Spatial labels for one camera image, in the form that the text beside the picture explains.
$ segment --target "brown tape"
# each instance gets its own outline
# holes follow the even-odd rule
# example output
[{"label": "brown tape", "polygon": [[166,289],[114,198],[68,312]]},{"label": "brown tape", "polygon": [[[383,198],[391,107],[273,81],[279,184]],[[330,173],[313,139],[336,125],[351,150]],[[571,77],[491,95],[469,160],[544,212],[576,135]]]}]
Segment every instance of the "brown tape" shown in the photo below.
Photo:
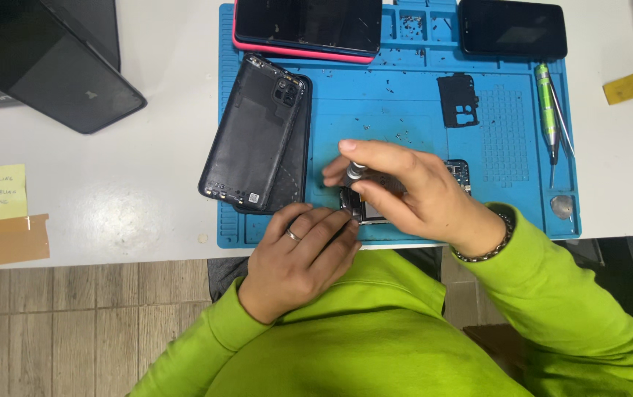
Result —
[{"label": "brown tape", "polygon": [[0,220],[0,265],[50,257],[49,214]]}]

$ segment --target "silver ring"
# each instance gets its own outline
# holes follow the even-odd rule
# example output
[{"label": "silver ring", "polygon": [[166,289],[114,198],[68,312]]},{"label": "silver ring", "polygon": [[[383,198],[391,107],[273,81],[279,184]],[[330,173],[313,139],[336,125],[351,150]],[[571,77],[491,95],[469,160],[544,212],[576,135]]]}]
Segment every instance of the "silver ring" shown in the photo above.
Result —
[{"label": "silver ring", "polygon": [[287,228],[287,230],[285,230],[285,234],[288,235],[290,239],[293,239],[296,242],[300,242],[302,240],[302,239],[299,238],[299,236],[297,236],[294,233],[292,233],[292,230],[290,230],[289,228]]}]

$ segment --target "lime green sleeve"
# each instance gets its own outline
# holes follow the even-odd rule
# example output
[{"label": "lime green sleeve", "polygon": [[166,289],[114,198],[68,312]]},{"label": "lime green sleeve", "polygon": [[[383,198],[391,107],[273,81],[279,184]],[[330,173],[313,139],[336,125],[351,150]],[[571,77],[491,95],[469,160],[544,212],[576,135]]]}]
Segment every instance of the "lime green sleeve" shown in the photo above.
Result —
[{"label": "lime green sleeve", "polygon": [[526,387],[535,396],[633,396],[633,318],[517,209],[488,207],[515,219],[512,239],[488,261],[461,264],[529,341]]},{"label": "lime green sleeve", "polygon": [[237,288],[242,280],[233,281],[218,302],[168,344],[130,397],[203,396],[223,365],[271,327],[255,321],[241,306]]}]

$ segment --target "hand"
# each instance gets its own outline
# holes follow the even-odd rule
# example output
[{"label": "hand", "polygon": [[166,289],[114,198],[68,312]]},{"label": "hand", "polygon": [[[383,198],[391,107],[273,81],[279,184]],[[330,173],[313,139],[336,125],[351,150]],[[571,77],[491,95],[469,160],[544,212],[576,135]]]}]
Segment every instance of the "hand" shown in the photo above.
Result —
[{"label": "hand", "polygon": [[466,257],[494,250],[505,237],[505,222],[463,192],[436,155],[379,140],[344,139],[338,149],[341,156],[323,169],[324,185],[338,185],[350,161],[396,176],[407,188],[402,198],[373,181],[352,189],[403,232],[451,243]]},{"label": "hand", "polygon": [[[285,233],[287,226],[300,242]],[[269,324],[318,297],[351,267],[362,245],[357,235],[358,224],[347,211],[293,203],[275,212],[248,259],[248,276],[238,290],[241,305]]]}]

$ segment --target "bracelet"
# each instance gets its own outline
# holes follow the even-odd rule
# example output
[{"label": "bracelet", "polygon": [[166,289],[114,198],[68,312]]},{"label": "bracelet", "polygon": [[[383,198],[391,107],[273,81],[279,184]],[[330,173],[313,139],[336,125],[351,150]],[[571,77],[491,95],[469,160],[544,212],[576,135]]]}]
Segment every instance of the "bracelet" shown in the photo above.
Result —
[{"label": "bracelet", "polygon": [[512,232],[515,231],[515,225],[512,223],[512,220],[510,220],[510,218],[507,215],[498,213],[497,216],[503,219],[503,221],[505,222],[505,227],[506,227],[505,238],[503,238],[503,241],[500,243],[500,245],[498,245],[494,250],[488,252],[488,254],[485,254],[482,257],[474,257],[474,258],[464,257],[456,248],[451,247],[453,249],[453,254],[457,258],[462,260],[463,262],[480,262],[480,261],[486,261],[492,257],[495,257],[498,252],[502,251],[503,248],[505,248],[505,246],[507,245],[507,243],[510,242],[510,239],[512,238]]}]

